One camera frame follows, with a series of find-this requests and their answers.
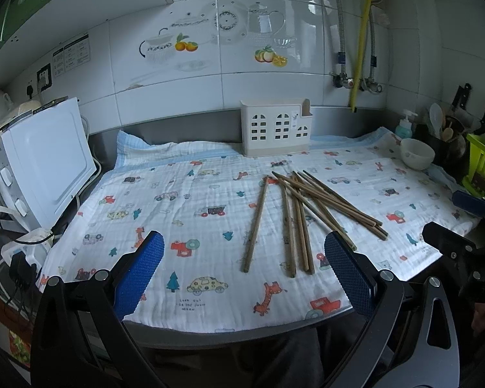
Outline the black wall socket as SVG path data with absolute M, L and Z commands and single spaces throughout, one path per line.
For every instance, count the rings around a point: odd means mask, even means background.
M 51 64 L 48 63 L 37 71 L 37 91 L 49 89 L 52 85 Z

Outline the dark utensil pot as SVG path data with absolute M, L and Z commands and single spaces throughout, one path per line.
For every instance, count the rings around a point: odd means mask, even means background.
M 431 147 L 439 160 L 463 157 L 464 132 L 462 122 L 446 115 L 436 102 L 422 111 L 422 120 L 415 125 L 415 139 Z

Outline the red handled water valve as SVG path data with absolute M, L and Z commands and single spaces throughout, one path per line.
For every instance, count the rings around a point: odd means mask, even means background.
M 333 86 L 337 89 L 353 89 L 361 80 L 349 77 L 346 73 L 331 74 Z

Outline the white power strip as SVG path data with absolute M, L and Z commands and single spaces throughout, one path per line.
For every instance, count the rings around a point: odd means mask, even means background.
M 1 257 L 10 266 L 13 256 L 22 252 L 29 265 L 40 272 L 53 244 L 53 233 L 50 230 L 38 228 L 20 236 L 18 239 L 6 243 L 1 248 Z

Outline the teal soap dispenser bottle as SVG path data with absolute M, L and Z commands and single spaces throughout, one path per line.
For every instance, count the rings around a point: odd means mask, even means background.
M 413 134 L 413 120 L 417 114 L 411 110 L 403 110 L 402 118 L 395 129 L 395 134 L 400 138 L 411 138 Z

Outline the white wall label sticker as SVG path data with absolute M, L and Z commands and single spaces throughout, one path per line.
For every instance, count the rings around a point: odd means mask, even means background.
M 66 43 L 52 54 L 52 72 L 54 77 L 71 71 L 91 59 L 89 34 L 84 33 Z

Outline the white ceramic bowl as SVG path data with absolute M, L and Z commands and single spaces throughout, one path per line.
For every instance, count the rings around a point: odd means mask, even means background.
M 427 169 L 435 159 L 435 151 L 427 144 L 413 138 L 404 138 L 400 142 L 401 159 L 413 170 Z

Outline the printed white cloth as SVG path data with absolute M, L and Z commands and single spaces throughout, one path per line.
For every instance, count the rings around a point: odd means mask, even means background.
M 308 215 L 315 273 L 289 276 L 283 195 L 273 172 L 308 172 L 383 223 L 383 241 L 342 214 L 335 220 L 378 269 L 408 280 L 439 252 L 430 221 L 466 235 L 478 219 L 455 207 L 456 184 L 437 167 L 417 172 L 386 129 L 359 138 L 318 137 L 304 152 L 262 158 L 210 142 L 148 145 L 120 132 L 117 160 L 50 250 L 37 285 L 110 269 L 151 231 L 165 254 L 130 320 L 192 333 L 253 330 L 341 314 L 350 303 L 324 256 L 327 227 Z M 268 177 L 250 271 L 242 271 L 256 205 Z

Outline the white microwave oven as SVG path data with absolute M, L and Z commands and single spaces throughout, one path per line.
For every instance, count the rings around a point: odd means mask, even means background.
M 0 127 L 0 228 L 51 229 L 96 171 L 76 98 Z

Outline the white utensil holder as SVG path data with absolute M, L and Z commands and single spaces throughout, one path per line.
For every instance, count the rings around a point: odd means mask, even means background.
M 312 122 L 308 99 L 241 101 L 243 154 L 261 157 L 306 151 Z

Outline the green plastic basket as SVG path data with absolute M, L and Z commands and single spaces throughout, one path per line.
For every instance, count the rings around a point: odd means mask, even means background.
M 485 198 L 485 143 L 481 136 L 467 135 L 469 169 L 463 178 L 464 187 L 475 197 Z

